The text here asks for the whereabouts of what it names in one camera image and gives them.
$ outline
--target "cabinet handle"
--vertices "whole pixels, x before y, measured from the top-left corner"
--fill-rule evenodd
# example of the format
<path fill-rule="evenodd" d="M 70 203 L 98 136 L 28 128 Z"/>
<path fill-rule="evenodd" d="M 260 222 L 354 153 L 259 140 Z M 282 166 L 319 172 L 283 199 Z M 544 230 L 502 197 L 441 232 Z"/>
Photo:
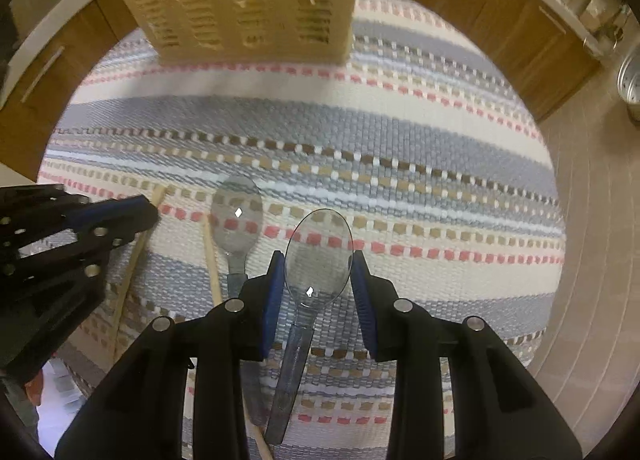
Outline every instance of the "cabinet handle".
<path fill-rule="evenodd" d="M 548 13 L 548 12 L 547 12 L 543 7 L 542 7 L 542 5 L 539 5 L 539 6 L 538 6 L 538 9 L 540 10 L 540 12 L 542 12 L 542 14 L 544 14 L 544 15 L 548 18 L 548 20 L 549 20 L 551 23 L 553 23 L 553 24 L 556 26 L 556 28 L 557 28 L 560 32 L 562 32 L 562 34 L 566 34 L 566 30 L 564 29 L 564 27 L 562 26 L 562 24 L 561 24 L 558 20 L 556 20 L 556 18 L 554 18 L 551 14 L 549 14 L 549 13 Z"/>
<path fill-rule="evenodd" d="M 38 83 L 40 82 L 40 79 L 42 79 L 42 77 L 44 76 L 44 74 L 47 73 L 47 70 L 49 70 L 49 68 L 51 68 L 51 66 L 53 65 L 53 63 L 55 63 L 57 61 L 57 59 L 62 55 L 62 53 L 65 51 L 65 47 L 61 46 L 59 49 L 57 49 L 54 54 L 49 58 L 49 60 L 44 63 L 44 66 L 40 69 L 40 71 L 38 72 L 38 75 L 36 75 L 36 77 L 34 78 L 33 82 L 29 85 L 29 87 L 27 88 L 27 90 L 25 91 L 24 95 L 22 96 L 22 98 L 20 99 L 21 103 L 25 103 L 27 101 L 27 99 L 29 98 L 29 96 L 31 95 L 31 92 L 33 92 L 33 89 L 38 85 Z"/>

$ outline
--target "countertop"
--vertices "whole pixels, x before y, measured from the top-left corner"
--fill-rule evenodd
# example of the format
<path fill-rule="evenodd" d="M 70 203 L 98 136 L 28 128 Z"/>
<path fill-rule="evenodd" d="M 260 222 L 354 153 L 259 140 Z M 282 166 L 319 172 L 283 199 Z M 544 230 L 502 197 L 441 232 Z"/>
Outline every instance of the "countertop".
<path fill-rule="evenodd" d="M 0 92 L 0 108 L 4 106 L 7 97 L 11 91 L 14 90 L 16 83 L 40 51 L 67 21 L 91 1 L 93 0 L 60 0 L 38 26 L 33 29 L 9 62 L 7 76 L 2 91 Z M 608 55 L 601 49 L 596 39 L 587 31 L 575 14 L 570 12 L 561 0 L 542 0 L 542 2 L 556 13 L 578 37 L 584 40 L 585 47 L 593 53 L 594 57 L 603 58 Z"/>

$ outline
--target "silver container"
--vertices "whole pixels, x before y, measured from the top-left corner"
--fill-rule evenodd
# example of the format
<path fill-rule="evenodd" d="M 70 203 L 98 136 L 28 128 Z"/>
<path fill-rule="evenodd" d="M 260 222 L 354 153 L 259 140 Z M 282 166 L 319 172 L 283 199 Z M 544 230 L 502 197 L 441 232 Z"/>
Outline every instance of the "silver container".
<path fill-rule="evenodd" d="M 622 62 L 618 73 L 618 93 L 633 120 L 640 122 L 640 46 Z"/>

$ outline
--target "woven rug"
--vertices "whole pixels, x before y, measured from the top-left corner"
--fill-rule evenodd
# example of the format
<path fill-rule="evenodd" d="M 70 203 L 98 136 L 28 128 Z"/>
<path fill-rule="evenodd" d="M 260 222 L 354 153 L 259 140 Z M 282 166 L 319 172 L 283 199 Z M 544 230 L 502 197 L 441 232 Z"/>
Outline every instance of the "woven rug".
<path fill-rule="evenodd" d="M 168 187 L 118 333 L 122 352 L 158 314 L 212 307 L 200 219 L 230 174 L 263 194 L 248 257 L 265 273 L 287 234 L 320 207 L 339 211 L 370 269 L 431 315 L 479 315 L 527 364 L 542 338 L 564 257 L 551 160 L 536 123 L 462 34 L 409 0 L 356 0 L 344 66 L 163 66 L 141 32 L 111 50 L 72 98 L 40 182 L 93 200 Z M 90 390 L 111 366 L 113 303 L 130 248 L 114 251 L 105 303 L 59 355 Z M 219 257 L 226 296 L 226 261 Z M 294 307 L 285 293 L 262 365 L 267 400 Z M 447 450 L 453 406 L 443 363 Z M 316 321 L 277 459 L 383 459 L 395 364 L 376 364 L 350 285 Z M 187 406 L 194 377 L 188 380 Z M 184 419 L 188 456 L 191 421 Z M 252 456 L 258 458 L 250 440 Z"/>

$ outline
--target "spoon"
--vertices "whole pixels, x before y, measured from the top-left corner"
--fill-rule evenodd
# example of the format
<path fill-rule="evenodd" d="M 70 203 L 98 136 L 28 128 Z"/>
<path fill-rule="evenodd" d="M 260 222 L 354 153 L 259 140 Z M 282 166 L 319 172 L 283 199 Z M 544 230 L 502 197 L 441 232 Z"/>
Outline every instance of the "spoon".
<path fill-rule="evenodd" d="M 262 230 L 262 197 L 255 182 L 239 175 L 227 178 L 213 195 L 211 222 L 213 239 L 228 263 L 228 296 L 238 297 L 248 280 L 247 254 Z M 249 420 L 263 426 L 267 411 L 260 390 L 260 364 L 241 361 L 240 379 Z"/>
<path fill-rule="evenodd" d="M 318 209 L 296 227 L 285 255 L 285 283 L 296 303 L 287 348 L 264 439 L 281 444 L 302 380 L 316 317 L 340 296 L 349 279 L 353 239 L 347 221 Z"/>
<path fill-rule="evenodd" d="M 226 256 L 229 297 L 238 297 L 248 279 L 246 257 L 262 229 L 262 197 L 255 182 L 232 175 L 213 195 L 211 203 L 213 239 Z"/>

